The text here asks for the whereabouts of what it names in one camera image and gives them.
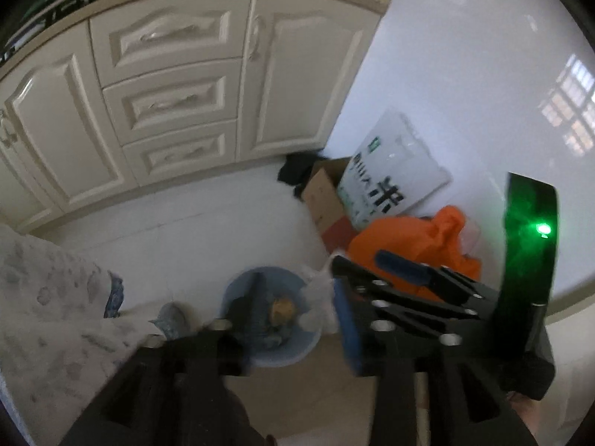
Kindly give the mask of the person's right hand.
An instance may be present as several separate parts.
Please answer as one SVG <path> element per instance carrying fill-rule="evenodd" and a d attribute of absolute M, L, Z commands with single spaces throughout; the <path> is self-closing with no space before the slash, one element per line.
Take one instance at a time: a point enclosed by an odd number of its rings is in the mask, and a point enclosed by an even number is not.
<path fill-rule="evenodd" d="M 541 413 L 543 413 L 541 401 L 530 399 L 519 392 L 510 392 L 507 395 L 507 401 L 530 430 L 531 435 L 537 438 L 541 427 Z"/>

